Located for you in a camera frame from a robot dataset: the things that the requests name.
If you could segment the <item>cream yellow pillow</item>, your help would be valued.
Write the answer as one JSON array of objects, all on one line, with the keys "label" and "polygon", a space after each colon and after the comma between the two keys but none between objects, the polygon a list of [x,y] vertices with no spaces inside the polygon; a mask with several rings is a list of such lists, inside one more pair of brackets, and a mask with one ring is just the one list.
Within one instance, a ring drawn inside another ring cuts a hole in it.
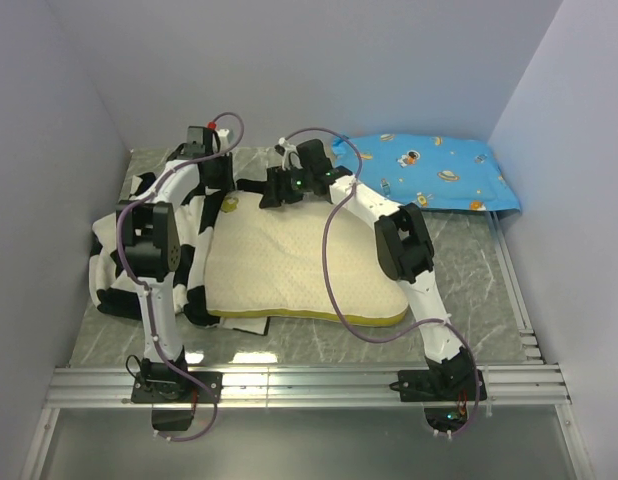
[{"label": "cream yellow pillow", "polygon": [[210,312],[227,317],[288,316],[356,326],[399,323],[408,303],[382,272],[370,227],[347,211],[327,219],[319,200],[259,208],[255,193],[233,192],[219,213],[205,266]]}]

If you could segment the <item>black white checkered pillowcase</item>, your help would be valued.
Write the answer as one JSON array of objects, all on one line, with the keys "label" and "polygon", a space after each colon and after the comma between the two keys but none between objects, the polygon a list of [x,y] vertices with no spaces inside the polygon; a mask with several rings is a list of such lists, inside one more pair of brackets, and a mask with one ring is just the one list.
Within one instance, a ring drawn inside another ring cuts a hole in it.
[{"label": "black white checkered pillowcase", "polygon": [[221,210],[235,206],[231,185],[213,188],[199,183],[178,207],[165,200],[138,205],[128,213],[121,229],[117,220],[126,206],[153,186],[153,172],[131,180],[130,195],[116,212],[92,226],[89,292],[102,314],[140,321],[144,303],[138,294],[141,279],[165,280],[171,274],[173,308],[192,324],[220,327],[221,318],[210,312],[204,285],[205,264]]}]

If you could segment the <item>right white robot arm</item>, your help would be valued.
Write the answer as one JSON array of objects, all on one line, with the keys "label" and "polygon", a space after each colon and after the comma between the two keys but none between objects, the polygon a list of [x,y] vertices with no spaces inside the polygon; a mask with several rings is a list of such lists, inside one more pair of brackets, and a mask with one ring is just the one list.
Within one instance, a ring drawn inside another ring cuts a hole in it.
[{"label": "right white robot arm", "polygon": [[263,209],[297,203],[312,193],[345,210],[374,233],[378,264],[405,294],[423,340],[429,371],[424,396],[432,400],[479,397],[481,380],[467,341],[450,322],[434,271],[434,247],[419,207],[401,205],[364,185],[358,175],[335,167],[323,143],[299,145],[281,138],[274,148],[279,167],[267,170]]}]

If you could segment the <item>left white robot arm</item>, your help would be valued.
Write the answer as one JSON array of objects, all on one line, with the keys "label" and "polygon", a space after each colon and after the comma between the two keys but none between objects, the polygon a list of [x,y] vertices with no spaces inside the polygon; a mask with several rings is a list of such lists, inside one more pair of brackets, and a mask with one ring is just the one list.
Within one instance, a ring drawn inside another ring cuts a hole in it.
[{"label": "left white robot arm", "polygon": [[134,284],[144,329],[137,382],[155,387],[168,402],[184,399],[191,386],[173,305],[173,279],[181,260],[175,213],[190,193],[206,184],[206,163],[214,184],[231,178],[231,139],[232,132],[220,130],[215,121],[190,126],[186,141],[168,157],[153,183],[116,210],[118,257]]}]

